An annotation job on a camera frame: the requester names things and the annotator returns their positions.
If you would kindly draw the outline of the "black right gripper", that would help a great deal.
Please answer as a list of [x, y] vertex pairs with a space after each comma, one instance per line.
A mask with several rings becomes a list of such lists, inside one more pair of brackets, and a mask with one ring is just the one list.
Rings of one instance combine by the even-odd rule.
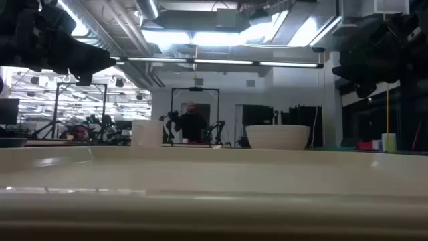
[[350, 65], [333, 67], [332, 72], [354, 82], [360, 98], [371, 95], [378, 82], [396, 82], [407, 60], [408, 20], [408, 17], [392, 16], [380, 22], [362, 43], [350, 49]]

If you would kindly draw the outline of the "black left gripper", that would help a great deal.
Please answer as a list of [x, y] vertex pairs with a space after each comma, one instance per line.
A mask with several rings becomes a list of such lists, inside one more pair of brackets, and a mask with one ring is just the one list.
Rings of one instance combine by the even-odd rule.
[[89, 85], [92, 76], [116, 65], [110, 52], [96, 49], [72, 37], [76, 22], [66, 12], [39, 12], [35, 19], [39, 30], [36, 48], [41, 57], [35, 70], [50, 69], [58, 74], [72, 74], [82, 85]]

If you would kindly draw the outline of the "white ceramic mug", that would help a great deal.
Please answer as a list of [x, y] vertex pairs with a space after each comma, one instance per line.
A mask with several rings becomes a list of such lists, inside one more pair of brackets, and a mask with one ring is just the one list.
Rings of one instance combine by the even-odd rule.
[[132, 122], [131, 147], [161, 147], [162, 143], [162, 121], [134, 120]]

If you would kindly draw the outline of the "white ribbed ceramic bowl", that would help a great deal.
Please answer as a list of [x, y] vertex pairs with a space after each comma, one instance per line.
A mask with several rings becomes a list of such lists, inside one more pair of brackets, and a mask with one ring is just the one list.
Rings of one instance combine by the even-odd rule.
[[305, 125], [252, 125], [246, 131], [252, 149], [304, 150], [311, 129]]

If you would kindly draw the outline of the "beige plastic serving tray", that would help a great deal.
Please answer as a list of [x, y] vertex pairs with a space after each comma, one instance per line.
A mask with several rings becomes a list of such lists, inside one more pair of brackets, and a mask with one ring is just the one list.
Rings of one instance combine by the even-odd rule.
[[4, 240], [428, 241], [428, 156], [0, 149]]

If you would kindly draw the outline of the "black folding panels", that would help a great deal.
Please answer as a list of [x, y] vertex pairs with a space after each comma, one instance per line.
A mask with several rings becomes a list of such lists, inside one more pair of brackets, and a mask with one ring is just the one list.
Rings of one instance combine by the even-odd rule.
[[298, 105], [289, 107], [287, 112], [280, 112], [283, 125], [304, 125], [310, 127], [306, 143], [307, 149], [321, 148], [324, 145], [322, 107]]

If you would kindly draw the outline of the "person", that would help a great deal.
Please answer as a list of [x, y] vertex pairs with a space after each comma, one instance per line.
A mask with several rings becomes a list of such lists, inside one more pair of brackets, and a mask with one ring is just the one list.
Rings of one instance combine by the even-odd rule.
[[70, 134], [74, 137], [74, 141], [89, 141], [90, 134], [88, 127], [84, 125], [74, 125]]
[[207, 128], [207, 122], [196, 111], [196, 106], [193, 101], [188, 101], [186, 105], [186, 113], [175, 119], [175, 131], [182, 132], [182, 138], [190, 143], [202, 143], [203, 131]]

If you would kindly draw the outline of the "pale green roll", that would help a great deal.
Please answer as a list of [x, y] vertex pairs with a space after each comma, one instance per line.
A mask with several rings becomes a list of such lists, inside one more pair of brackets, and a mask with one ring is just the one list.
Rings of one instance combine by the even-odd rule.
[[395, 133], [382, 134], [382, 151], [394, 153], [397, 151], [397, 136]]

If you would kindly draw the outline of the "black monitor on stand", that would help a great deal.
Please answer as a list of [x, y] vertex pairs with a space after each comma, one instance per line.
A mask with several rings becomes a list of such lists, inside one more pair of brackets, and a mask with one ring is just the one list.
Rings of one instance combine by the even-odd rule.
[[245, 126], [271, 125], [274, 109], [264, 105], [243, 105], [242, 123]]

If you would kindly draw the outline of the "dark computer monitor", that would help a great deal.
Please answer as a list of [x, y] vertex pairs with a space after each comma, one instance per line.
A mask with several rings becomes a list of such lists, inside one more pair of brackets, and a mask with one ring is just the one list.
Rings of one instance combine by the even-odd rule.
[[15, 125], [19, 113], [19, 99], [0, 98], [0, 125]]

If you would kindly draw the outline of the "long ceiling light bar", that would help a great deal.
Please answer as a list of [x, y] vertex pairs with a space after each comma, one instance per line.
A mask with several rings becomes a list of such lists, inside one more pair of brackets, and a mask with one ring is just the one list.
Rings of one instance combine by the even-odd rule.
[[113, 59], [119, 62], [153, 62], [153, 63], [174, 63], [174, 64], [225, 64], [240, 66], [265, 66], [279, 68], [314, 68], [324, 67], [321, 63], [305, 62], [270, 62], [270, 61], [251, 61], [251, 60], [216, 60], [201, 58], [154, 58], [154, 57], [116, 57]]

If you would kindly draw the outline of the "black gantry frame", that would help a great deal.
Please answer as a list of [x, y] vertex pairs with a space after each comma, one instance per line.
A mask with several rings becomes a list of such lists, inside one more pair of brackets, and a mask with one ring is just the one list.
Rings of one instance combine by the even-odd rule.
[[103, 118], [106, 114], [106, 101], [107, 101], [107, 92], [108, 92], [108, 85], [107, 84], [99, 84], [99, 83], [91, 83], [91, 84], [83, 84], [80, 82], [57, 82], [56, 83], [56, 96], [54, 100], [54, 111], [53, 111], [53, 126], [51, 128], [51, 138], [55, 138], [57, 134], [57, 117], [58, 117], [58, 104], [59, 104], [59, 97], [61, 94], [63, 94], [70, 86], [95, 86], [98, 89], [98, 92], [103, 95], [103, 101], [102, 101], [102, 118], [101, 121], [104, 123]]
[[[220, 121], [220, 118], [219, 118], [219, 97], [220, 97], [220, 90], [219, 89], [214, 89], [214, 88], [201, 88], [201, 87], [189, 87], [189, 88], [172, 88], [172, 90], [171, 90], [171, 103], [170, 103], [170, 111], [173, 111], [173, 104], [174, 104], [174, 100], [175, 100], [175, 92], [178, 92], [179, 90], [188, 90], [189, 92], [216, 92], [217, 93], [217, 95], [216, 95], [216, 97], [215, 97], [215, 100], [217, 101], [217, 103], [216, 103], [216, 105], [215, 105], [215, 107], [216, 107], [216, 115], [215, 115], [215, 122], [217, 122], [217, 121]], [[208, 105], [208, 104], [197, 104], [196, 102], [194, 102], [195, 103], [195, 106], [196, 106], [196, 111], [200, 114], [200, 115], [202, 115], [203, 116], [203, 118], [205, 119], [205, 121], [207, 122], [207, 128], [203, 131], [203, 142], [202, 143], [190, 143], [190, 142], [188, 142], [188, 140], [186, 140], [186, 139], [184, 139], [184, 138], [182, 138], [182, 132], [181, 131], [179, 131], [179, 132], [177, 132], [177, 133], [180, 133], [181, 134], [181, 142], [182, 143], [190, 143], [190, 144], [207, 144], [207, 145], [211, 145], [212, 143], [215, 143], [215, 135], [216, 135], [216, 130], [214, 130], [212, 133], [210, 133], [210, 131], [209, 131], [209, 127], [211, 126], [211, 125], [213, 125], [214, 123], [212, 123], [212, 124], [209, 124], [209, 121], [207, 121], [206, 120], [206, 118], [205, 118], [205, 116], [204, 116], [204, 114], [203, 113], [200, 113], [199, 111], [198, 111], [198, 108], [199, 107], [208, 107], [209, 108], [209, 110], [210, 110], [210, 106]]]

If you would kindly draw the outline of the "silver ceiling duct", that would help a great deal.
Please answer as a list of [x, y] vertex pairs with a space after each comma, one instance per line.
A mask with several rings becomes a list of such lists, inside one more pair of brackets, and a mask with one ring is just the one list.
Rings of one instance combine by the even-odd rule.
[[135, 0], [136, 7], [146, 20], [156, 19], [160, 15], [158, 0]]

